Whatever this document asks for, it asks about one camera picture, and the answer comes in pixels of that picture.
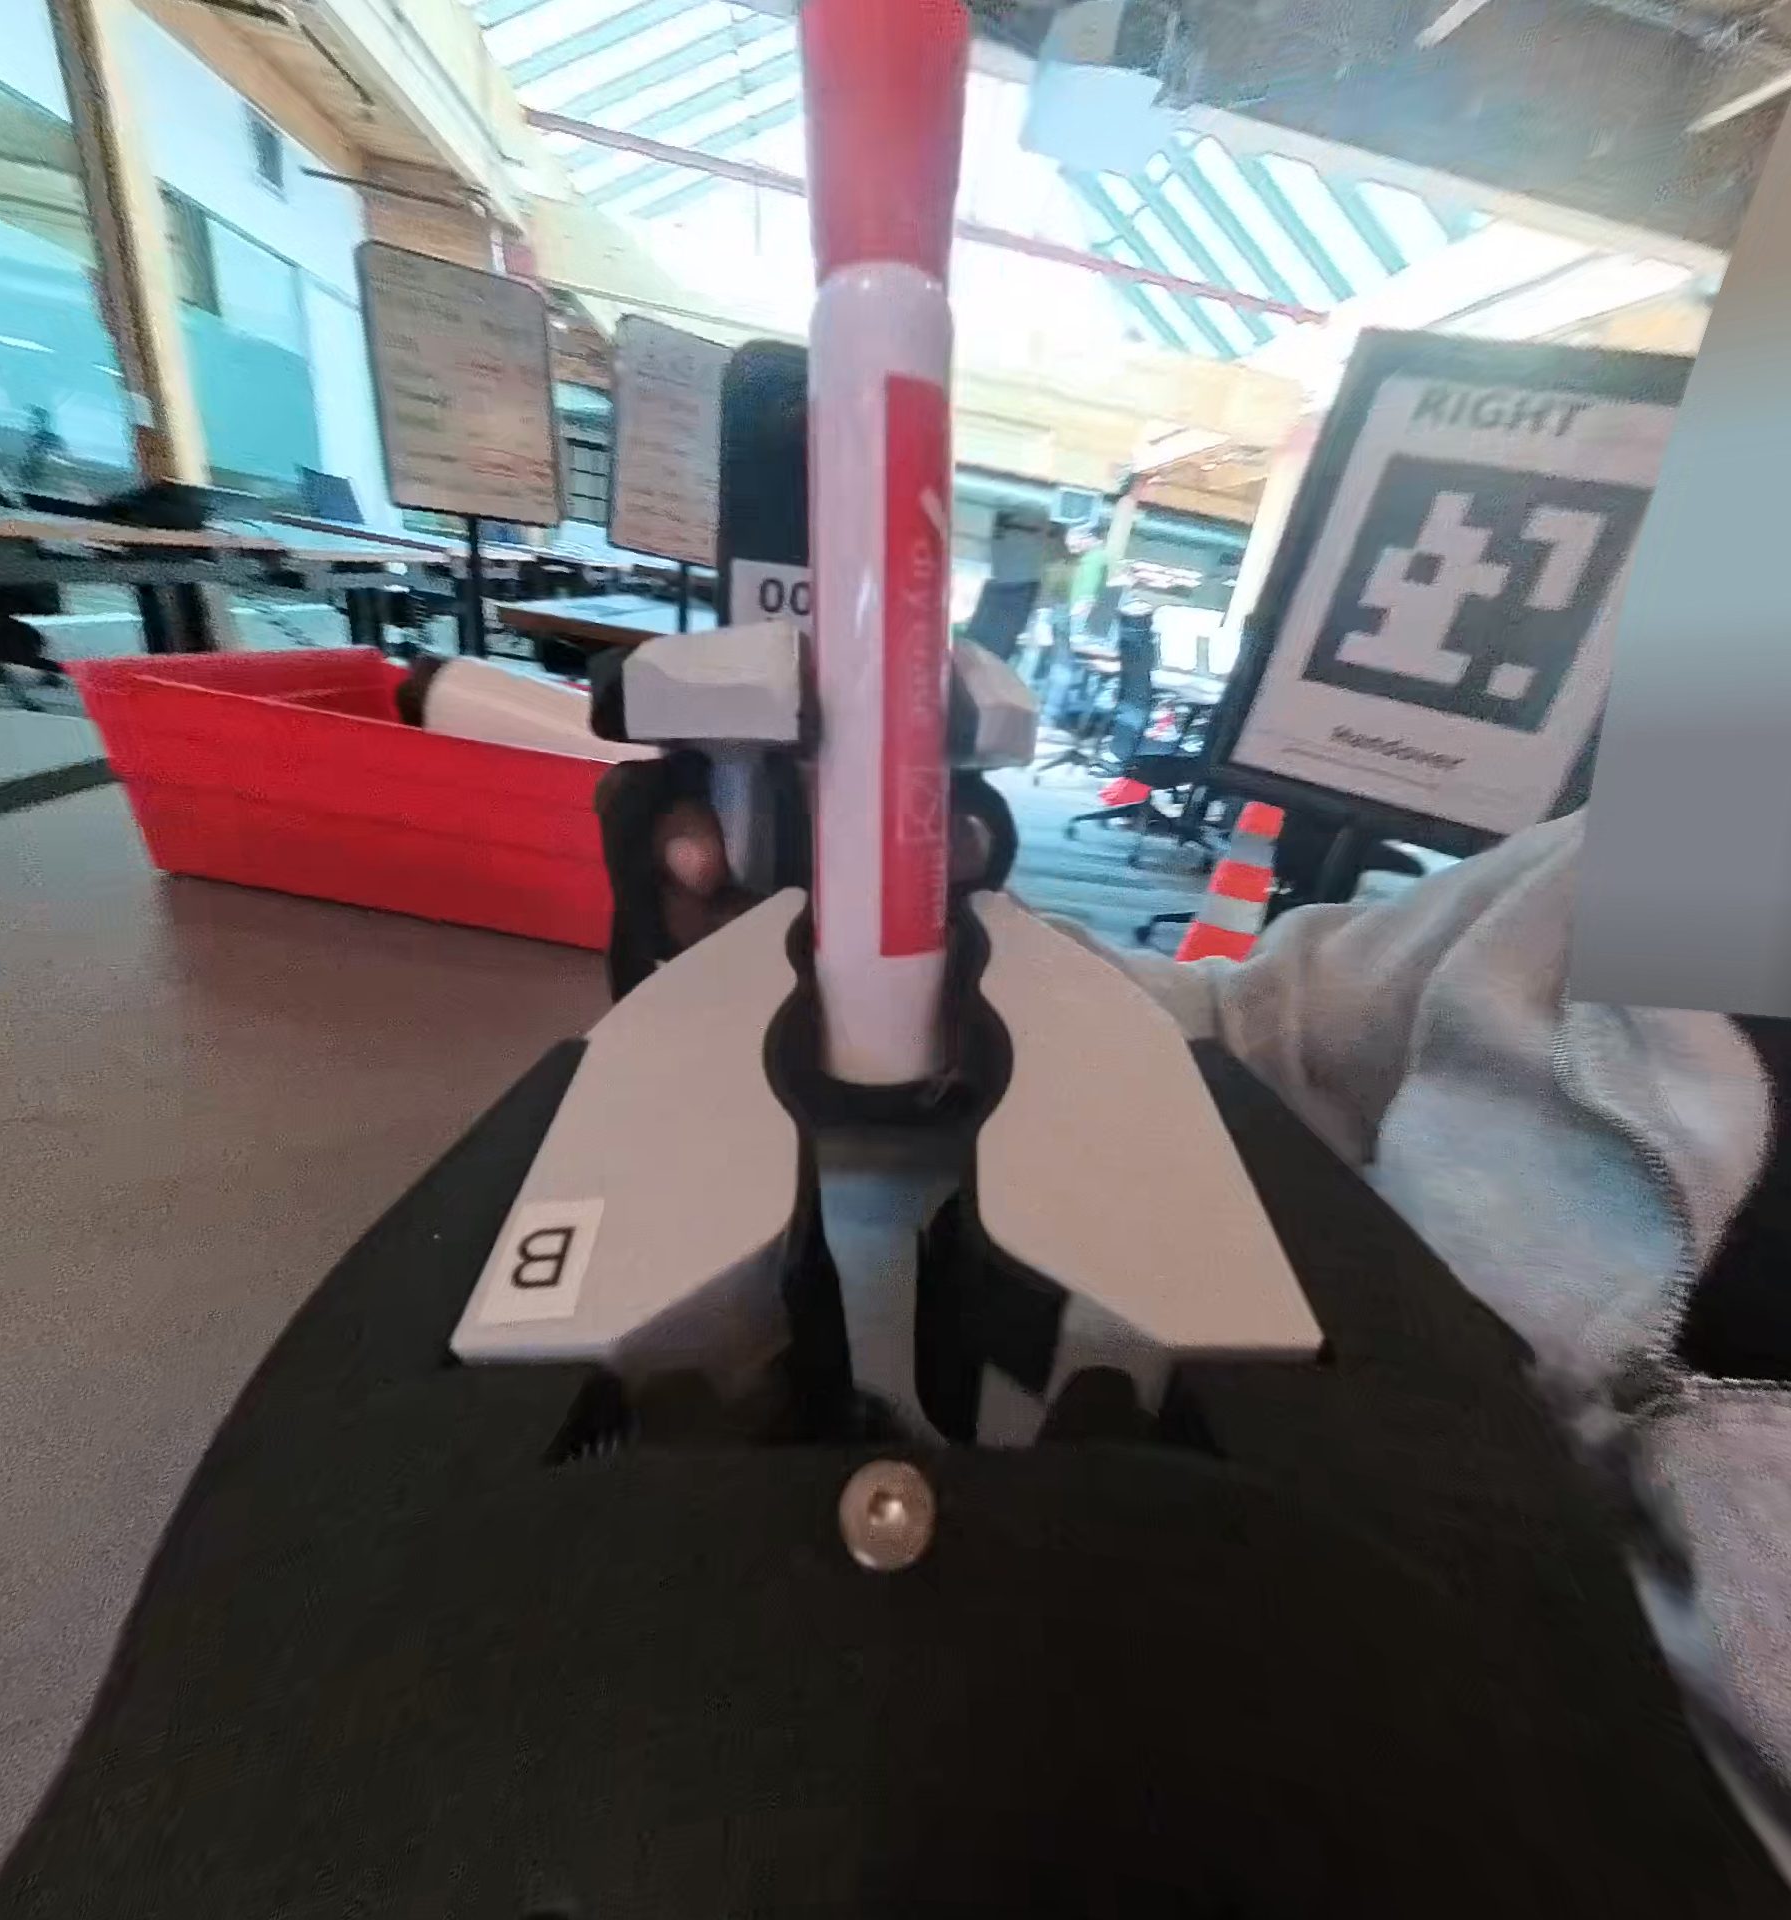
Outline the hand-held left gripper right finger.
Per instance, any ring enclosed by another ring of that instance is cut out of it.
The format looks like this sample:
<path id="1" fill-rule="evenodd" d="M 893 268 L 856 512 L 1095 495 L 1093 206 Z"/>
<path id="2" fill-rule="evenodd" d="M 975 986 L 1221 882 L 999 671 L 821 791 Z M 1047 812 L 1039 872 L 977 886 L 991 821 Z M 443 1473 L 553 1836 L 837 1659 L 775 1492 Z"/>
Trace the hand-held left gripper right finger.
<path id="1" fill-rule="evenodd" d="M 1152 1420 L 1189 1370 L 1313 1365 L 1315 1308 L 1173 1017 L 1006 893 L 965 926 L 979 1114 L 916 1238 L 931 1427 L 1023 1449 L 1079 1380 Z"/>

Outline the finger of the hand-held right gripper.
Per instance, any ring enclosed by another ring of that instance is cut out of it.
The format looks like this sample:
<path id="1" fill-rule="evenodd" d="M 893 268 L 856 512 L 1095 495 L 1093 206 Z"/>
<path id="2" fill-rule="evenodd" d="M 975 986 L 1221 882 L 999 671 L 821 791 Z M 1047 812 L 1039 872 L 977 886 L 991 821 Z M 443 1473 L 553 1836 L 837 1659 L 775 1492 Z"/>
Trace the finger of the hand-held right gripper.
<path id="1" fill-rule="evenodd" d="M 732 883 L 789 883 L 813 748 L 808 641 L 796 626 L 653 636 L 600 655 L 591 725 L 616 745 L 702 757 Z"/>
<path id="2" fill-rule="evenodd" d="M 1034 761 L 1039 695 L 1013 666 L 975 641 L 956 644 L 956 768 L 1016 770 Z"/>

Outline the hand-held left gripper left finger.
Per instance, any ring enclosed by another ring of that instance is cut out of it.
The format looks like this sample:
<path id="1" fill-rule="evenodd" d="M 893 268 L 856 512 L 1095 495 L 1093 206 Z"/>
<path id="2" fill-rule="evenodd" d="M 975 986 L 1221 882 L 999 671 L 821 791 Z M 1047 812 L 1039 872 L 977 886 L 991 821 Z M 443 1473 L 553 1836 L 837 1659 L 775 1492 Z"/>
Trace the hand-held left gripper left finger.
<path id="1" fill-rule="evenodd" d="M 802 989 L 789 888 L 596 1022 L 451 1336 L 567 1377 L 557 1449 L 859 1435 L 816 1151 L 769 1080 Z"/>

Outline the red whiteboard marker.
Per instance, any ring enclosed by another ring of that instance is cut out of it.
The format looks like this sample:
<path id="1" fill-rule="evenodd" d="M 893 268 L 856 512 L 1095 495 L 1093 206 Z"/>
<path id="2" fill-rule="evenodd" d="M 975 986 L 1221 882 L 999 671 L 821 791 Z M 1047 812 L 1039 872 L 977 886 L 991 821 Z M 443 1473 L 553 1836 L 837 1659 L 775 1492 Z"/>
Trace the red whiteboard marker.
<path id="1" fill-rule="evenodd" d="M 796 17 L 816 299 L 809 556 L 813 967 L 828 1070 L 895 1087 L 941 1058 L 952 798 L 956 236 L 970 17 Z"/>

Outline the person's right hand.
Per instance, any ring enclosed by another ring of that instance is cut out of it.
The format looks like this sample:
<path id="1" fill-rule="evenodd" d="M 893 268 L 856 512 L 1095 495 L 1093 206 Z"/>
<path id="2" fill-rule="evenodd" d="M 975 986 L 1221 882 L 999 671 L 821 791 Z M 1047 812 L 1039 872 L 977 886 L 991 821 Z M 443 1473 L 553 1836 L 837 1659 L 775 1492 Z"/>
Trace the person's right hand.
<path id="1" fill-rule="evenodd" d="M 729 882 L 729 855 L 714 806 L 684 798 L 653 829 L 663 886 L 693 902 L 711 902 Z"/>

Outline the narrow signboard on stand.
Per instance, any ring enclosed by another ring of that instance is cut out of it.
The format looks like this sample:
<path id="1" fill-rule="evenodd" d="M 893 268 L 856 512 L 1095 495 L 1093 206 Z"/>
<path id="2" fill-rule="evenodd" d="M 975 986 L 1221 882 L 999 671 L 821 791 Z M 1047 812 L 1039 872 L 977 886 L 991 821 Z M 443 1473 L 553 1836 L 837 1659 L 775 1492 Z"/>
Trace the narrow signboard on stand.
<path id="1" fill-rule="evenodd" d="M 642 317 L 619 320 L 607 534 L 717 570 L 722 384 L 732 350 Z"/>

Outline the small background table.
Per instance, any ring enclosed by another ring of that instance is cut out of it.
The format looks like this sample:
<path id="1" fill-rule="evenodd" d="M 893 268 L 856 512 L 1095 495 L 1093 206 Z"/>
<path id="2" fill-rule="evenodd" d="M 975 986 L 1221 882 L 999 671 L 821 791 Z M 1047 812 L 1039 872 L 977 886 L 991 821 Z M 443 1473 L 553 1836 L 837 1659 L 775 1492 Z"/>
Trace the small background table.
<path id="1" fill-rule="evenodd" d="M 489 605 L 499 631 L 531 646 L 561 646 L 579 652 L 607 652 L 642 646 L 650 637 L 679 631 L 678 615 L 688 612 L 688 631 L 706 631 L 717 617 L 702 605 L 639 597 L 546 597 L 511 598 Z"/>

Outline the black office chair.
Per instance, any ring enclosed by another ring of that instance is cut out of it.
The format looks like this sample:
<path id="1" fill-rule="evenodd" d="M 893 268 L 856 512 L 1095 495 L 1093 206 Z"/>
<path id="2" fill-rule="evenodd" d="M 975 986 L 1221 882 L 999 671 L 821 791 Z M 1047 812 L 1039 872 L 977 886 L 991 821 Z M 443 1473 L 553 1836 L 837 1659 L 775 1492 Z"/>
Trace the black office chair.
<path id="1" fill-rule="evenodd" d="M 1079 842 L 1088 828 L 1134 835 L 1131 868 L 1141 866 L 1150 838 L 1200 862 L 1216 864 L 1205 791 L 1207 743 L 1224 685 L 1165 685 L 1153 609 L 1125 600 L 1114 626 L 1117 702 L 1093 764 L 1105 772 L 1101 802 L 1071 815 L 1063 838 Z"/>

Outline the white marker with black cap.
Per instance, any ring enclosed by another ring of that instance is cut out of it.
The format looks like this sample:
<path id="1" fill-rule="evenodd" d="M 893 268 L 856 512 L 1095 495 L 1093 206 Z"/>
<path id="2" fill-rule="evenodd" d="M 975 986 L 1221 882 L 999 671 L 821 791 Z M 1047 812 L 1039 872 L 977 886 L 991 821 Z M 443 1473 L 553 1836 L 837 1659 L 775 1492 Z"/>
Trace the white marker with black cap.
<path id="1" fill-rule="evenodd" d="M 607 759 L 616 748 L 594 732 L 588 693 L 489 661 L 415 661 L 394 707 L 405 727 L 480 745 L 573 759 Z"/>

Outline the orange traffic cone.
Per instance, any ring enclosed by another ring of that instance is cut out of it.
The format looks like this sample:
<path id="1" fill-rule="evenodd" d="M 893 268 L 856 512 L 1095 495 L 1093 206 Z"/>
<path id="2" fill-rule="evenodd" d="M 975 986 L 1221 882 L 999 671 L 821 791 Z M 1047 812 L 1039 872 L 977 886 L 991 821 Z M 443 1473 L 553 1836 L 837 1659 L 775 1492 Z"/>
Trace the orange traffic cone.
<path id="1" fill-rule="evenodd" d="M 1251 800 L 1241 808 L 1200 913 L 1174 950 L 1177 963 L 1248 957 L 1267 924 L 1283 823 L 1279 806 Z"/>

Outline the large signboard on stand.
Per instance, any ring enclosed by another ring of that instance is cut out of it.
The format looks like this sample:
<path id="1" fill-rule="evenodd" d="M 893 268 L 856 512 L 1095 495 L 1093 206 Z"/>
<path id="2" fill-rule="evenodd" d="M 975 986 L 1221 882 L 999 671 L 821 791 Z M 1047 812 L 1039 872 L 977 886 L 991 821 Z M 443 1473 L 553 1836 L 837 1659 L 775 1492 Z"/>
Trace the large signboard on stand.
<path id="1" fill-rule="evenodd" d="M 388 497 L 462 525 L 457 640 L 482 661 L 487 525 L 564 520 L 547 301 L 521 279 L 381 240 L 358 246 L 356 279 Z"/>

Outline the red plastic bin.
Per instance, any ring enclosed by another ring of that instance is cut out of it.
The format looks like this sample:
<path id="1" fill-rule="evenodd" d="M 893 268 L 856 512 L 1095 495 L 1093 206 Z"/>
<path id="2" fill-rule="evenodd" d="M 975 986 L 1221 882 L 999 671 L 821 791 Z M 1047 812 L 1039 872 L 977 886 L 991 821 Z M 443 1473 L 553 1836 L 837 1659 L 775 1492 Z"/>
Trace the red plastic bin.
<path id="1" fill-rule="evenodd" d="M 603 761 L 417 728 L 361 648 L 66 671 L 164 875 L 607 950 Z"/>

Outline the long background work table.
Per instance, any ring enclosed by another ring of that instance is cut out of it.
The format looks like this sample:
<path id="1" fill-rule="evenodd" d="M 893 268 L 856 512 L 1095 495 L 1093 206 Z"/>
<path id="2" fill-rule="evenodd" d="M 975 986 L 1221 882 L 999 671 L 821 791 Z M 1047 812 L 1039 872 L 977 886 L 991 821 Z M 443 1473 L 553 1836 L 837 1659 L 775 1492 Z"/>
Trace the long background work table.
<path id="1" fill-rule="evenodd" d="M 151 656 L 232 648 L 210 597 L 330 602 L 358 646 L 461 610 L 457 560 L 434 540 L 271 512 L 237 493 L 154 484 L 97 499 L 24 493 L 0 471 L 0 666 L 53 668 L 40 623 L 70 589 L 127 595 Z"/>

